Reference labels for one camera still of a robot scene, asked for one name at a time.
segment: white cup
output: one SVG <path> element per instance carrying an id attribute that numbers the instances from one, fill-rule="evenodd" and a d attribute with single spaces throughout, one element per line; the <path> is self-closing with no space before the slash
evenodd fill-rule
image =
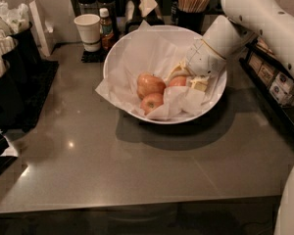
<path id="1" fill-rule="evenodd" d="M 76 17 L 74 23 L 78 29 L 84 49 L 89 52 L 98 51 L 101 47 L 100 18 L 94 14 Z"/>

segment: white bowl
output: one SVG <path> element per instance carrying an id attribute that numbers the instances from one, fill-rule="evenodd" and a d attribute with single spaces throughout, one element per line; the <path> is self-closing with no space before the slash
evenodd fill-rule
<path id="1" fill-rule="evenodd" d="M 197 34 L 196 32 L 186 28 L 182 28 L 182 27 L 170 26 L 170 25 L 155 25 L 153 26 L 153 28 L 155 28 L 155 30 L 157 30 L 157 32 L 162 37 L 166 38 L 166 40 L 180 47 L 188 47 L 193 43 L 194 38 L 197 38 L 197 39 L 201 38 L 201 35 Z M 104 70 L 103 70 L 104 78 L 108 76 L 110 71 L 113 71 L 114 69 L 118 67 L 117 63 L 120 61 L 123 50 L 125 49 L 126 45 L 130 43 L 129 41 L 130 38 L 138 32 L 139 31 L 133 31 L 127 34 L 126 36 L 121 38 L 110 50 L 109 54 L 106 57 L 106 62 L 104 64 Z M 221 98 L 221 95 L 224 92 L 225 86 L 226 86 L 226 69 L 223 69 L 220 72 L 219 79 L 218 79 L 218 82 L 214 91 L 214 95 L 212 96 L 211 101 L 201 105 L 201 108 L 203 109 L 203 111 L 197 116 L 190 117 L 188 115 L 185 115 L 184 113 L 181 113 L 177 117 L 163 121 L 163 120 L 148 119 L 146 117 L 143 117 L 131 112 L 128 112 L 128 113 L 141 120 L 153 122 L 156 124 L 175 124 L 175 123 L 191 121 L 207 113 L 218 102 L 218 100 Z"/>

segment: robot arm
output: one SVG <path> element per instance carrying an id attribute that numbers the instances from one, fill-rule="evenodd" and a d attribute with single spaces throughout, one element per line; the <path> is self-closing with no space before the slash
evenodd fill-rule
<path id="1" fill-rule="evenodd" d="M 186 64 L 199 75 L 218 72 L 229 54 L 261 35 L 294 78 L 294 17 L 274 0 L 221 0 L 221 5 L 227 18 L 217 17 L 187 53 Z"/>

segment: white paper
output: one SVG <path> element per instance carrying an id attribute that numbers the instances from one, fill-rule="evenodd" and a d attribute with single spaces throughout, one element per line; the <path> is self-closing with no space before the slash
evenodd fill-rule
<path id="1" fill-rule="evenodd" d="M 130 42 L 116 63 L 117 67 L 109 71 L 96 88 L 98 94 L 116 107 L 148 119 L 170 120 L 179 116 L 192 118 L 204 112 L 202 103 L 211 99 L 218 78 L 209 83 L 206 94 L 188 86 L 167 87 L 164 105 L 144 116 L 143 110 L 139 108 L 141 100 L 136 93 L 137 77 L 148 71 L 165 79 L 176 64 L 183 60 L 188 48 L 181 50 L 146 22 L 126 41 Z"/>
<path id="2" fill-rule="evenodd" d="M 141 17 L 145 18 L 157 7 L 157 5 L 158 4 L 155 0 L 140 0 L 139 9 L 141 12 Z"/>

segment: gray countertop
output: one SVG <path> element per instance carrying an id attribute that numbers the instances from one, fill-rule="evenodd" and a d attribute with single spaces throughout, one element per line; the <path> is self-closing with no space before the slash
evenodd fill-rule
<path id="1" fill-rule="evenodd" d="M 202 117 L 157 125 L 94 90 L 103 65 L 81 44 L 60 63 L 37 126 L 10 131 L 18 159 L 0 175 L 0 212 L 32 212 L 280 195 L 294 141 L 264 115 L 235 57 L 220 101 Z"/>

